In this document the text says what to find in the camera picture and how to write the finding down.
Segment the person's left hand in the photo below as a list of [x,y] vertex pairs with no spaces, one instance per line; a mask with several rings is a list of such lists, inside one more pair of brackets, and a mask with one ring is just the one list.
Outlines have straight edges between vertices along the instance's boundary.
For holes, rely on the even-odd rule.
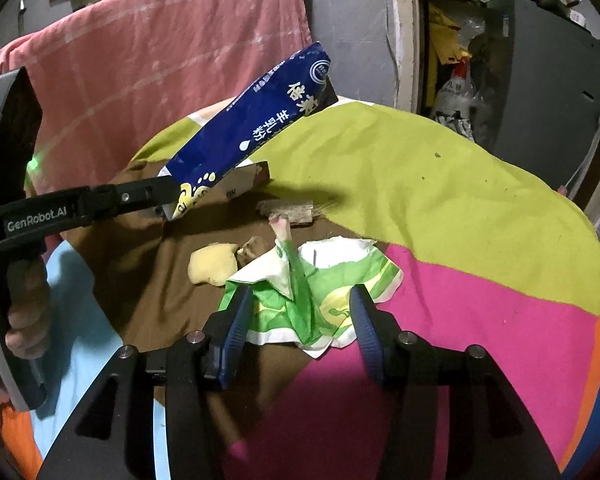
[[[7,348],[19,359],[42,358],[50,344],[50,285],[41,257],[10,266],[15,281],[9,286],[12,305],[8,311],[10,329],[5,336]],[[0,385],[0,404],[10,401]]]

